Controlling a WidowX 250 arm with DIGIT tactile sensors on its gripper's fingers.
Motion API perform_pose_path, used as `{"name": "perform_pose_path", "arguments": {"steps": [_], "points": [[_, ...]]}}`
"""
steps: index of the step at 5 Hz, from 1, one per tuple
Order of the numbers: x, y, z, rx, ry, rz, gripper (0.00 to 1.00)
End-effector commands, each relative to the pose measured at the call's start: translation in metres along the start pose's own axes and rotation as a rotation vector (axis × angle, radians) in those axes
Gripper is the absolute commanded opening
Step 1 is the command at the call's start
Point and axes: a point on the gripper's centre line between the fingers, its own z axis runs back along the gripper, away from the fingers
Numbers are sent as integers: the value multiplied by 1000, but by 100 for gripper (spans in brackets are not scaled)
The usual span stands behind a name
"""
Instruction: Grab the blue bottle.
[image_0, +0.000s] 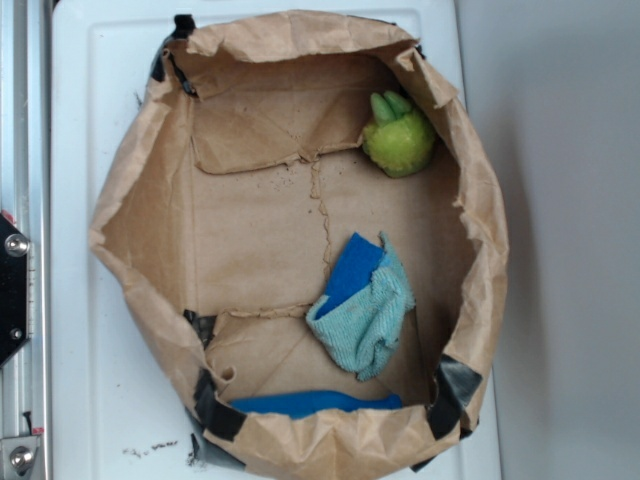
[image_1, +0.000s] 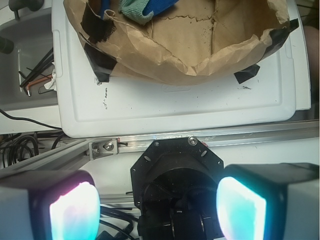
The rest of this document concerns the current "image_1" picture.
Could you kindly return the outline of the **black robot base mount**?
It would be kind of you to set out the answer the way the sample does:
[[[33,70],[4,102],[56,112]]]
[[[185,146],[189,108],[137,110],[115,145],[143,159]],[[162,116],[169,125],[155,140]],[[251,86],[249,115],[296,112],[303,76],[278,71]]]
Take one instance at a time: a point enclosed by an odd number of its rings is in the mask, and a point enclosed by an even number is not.
[[[224,163],[201,147],[169,151],[130,169],[134,205],[140,210],[142,240],[216,240],[223,237],[216,209]]]

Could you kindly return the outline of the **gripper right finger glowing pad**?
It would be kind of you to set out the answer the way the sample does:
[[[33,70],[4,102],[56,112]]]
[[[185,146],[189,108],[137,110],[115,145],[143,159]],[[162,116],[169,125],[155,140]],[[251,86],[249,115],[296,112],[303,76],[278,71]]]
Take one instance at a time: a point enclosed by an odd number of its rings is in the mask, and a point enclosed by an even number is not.
[[[230,164],[218,183],[216,209],[227,240],[318,240],[320,167]]]

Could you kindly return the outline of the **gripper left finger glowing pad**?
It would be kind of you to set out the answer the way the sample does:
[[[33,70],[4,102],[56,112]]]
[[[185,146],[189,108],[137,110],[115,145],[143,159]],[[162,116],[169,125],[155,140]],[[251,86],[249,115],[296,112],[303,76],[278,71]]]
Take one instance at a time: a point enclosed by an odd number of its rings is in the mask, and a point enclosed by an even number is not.
[[[94,240],[100,197],[84,170],[0,171],[2,240]]]

